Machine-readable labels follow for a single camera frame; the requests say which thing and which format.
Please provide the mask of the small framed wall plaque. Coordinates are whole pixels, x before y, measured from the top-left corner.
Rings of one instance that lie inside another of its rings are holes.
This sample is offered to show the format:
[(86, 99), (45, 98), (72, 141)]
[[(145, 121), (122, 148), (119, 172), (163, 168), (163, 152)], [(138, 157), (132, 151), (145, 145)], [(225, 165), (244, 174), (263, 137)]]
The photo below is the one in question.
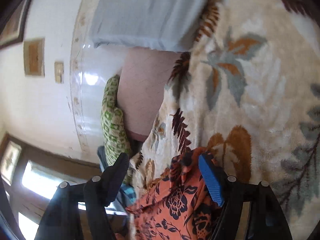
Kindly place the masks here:
[(44, 38), (23, 42), (24, 74), (44, 77)]

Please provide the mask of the wooden stained-glass door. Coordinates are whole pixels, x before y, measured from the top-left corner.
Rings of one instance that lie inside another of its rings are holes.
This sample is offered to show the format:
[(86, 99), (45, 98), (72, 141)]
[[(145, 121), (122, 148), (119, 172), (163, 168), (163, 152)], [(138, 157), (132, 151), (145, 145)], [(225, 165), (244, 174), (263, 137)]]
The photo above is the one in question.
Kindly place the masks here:
[[(42, 216), (58, 186), (83, 184), (105, 169), (54, 155), (5, 134), (1, 141), (1, 237), (35, 239)], [(105, 207), (116, 239), (128, 239), (129, 218), (119, 203)], [(83, 239), (93, 239), (84, 202), (78, 203)]]

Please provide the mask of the green white checkered pillow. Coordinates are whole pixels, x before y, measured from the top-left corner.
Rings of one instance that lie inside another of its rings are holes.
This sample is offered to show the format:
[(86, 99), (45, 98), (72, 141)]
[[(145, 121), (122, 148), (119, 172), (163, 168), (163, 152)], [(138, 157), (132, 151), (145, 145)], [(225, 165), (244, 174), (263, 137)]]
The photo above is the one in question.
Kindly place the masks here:
[(117, 107), (117, 92), (120, 76), (111, 77), (105, 86), (101, 104), (101, 126), (103, 130), (106, 161), (112, 166), (121, 153), (131, 154), (130, 142), (124, 127), (123, 111)]

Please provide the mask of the large framed painting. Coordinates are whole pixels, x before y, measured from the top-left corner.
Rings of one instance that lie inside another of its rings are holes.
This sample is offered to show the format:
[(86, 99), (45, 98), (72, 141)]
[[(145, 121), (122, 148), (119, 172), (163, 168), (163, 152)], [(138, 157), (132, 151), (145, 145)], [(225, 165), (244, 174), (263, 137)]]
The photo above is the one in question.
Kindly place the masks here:
[(1, 49), (23, 42), (24, 29), (32, 0), (23, 0), (1, 32)]

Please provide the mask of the cream leaf-pattern bed blanket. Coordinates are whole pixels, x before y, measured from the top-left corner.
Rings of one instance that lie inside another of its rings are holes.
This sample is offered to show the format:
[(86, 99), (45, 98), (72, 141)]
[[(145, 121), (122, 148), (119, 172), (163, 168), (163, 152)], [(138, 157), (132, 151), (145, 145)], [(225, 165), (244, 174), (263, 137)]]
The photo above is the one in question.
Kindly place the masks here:
[(135, 156), (137, 206), (174, 156), (197, 147), (228, 175), (268, 181), (292, 237), (319, 223), (319, 8), (310, 0), (209, 0)]

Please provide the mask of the light blue pillow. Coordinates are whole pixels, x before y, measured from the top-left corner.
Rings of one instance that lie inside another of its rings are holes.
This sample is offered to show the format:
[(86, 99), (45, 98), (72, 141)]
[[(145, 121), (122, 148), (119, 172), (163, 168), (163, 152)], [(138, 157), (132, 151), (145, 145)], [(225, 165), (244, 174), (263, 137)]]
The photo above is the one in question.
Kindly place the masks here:
[(100, 0), (93, 16), (95, 47), (115, 44), (188, 51), (208, 0)]

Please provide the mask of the teal striped cloth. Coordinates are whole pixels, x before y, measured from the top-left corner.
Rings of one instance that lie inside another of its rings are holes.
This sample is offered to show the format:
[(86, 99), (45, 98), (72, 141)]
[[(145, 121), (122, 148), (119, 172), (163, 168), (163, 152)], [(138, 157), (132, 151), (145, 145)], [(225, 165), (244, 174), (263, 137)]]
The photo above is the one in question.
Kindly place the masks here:
[(136, 201), (135, 189), (130, 184), (122, 183), (119, 193), (122, 197), (124, 197), (131, 203), (134, 203)]

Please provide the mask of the beige wall light switch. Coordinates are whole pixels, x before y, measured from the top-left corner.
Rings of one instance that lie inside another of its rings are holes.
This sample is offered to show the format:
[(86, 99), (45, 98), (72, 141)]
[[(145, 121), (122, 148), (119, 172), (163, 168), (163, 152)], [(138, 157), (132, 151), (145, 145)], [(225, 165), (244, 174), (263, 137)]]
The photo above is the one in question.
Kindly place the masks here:
[(54, 63), (54, 73), (55, 73), (55, 82), (58, 84), (63, 83), (63, 75), (64, 75), (64, 63), (63, 62), (55, 62)]

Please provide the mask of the orange floral blouse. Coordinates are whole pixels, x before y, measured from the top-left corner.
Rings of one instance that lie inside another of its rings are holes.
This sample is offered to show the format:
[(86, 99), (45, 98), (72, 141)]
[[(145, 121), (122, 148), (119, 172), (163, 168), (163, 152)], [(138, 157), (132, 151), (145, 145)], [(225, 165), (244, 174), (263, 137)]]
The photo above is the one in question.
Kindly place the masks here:
[(221, 214), (199, 170), (204, 147), (173, 157), (165, 177), (127, 210), (133, 215), (133, 239), (210, 239)]

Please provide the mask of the pink mattress headboard cushion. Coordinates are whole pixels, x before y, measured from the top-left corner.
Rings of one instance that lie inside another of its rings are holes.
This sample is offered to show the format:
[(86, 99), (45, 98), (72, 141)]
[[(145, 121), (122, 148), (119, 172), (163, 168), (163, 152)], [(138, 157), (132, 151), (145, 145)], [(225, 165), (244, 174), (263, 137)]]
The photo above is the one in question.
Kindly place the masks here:
[(144, 142), (163, 102), (164, 86), (180, 54), (148, 48), (130, 48), (121, 70), (117, 106), (131, 140)]

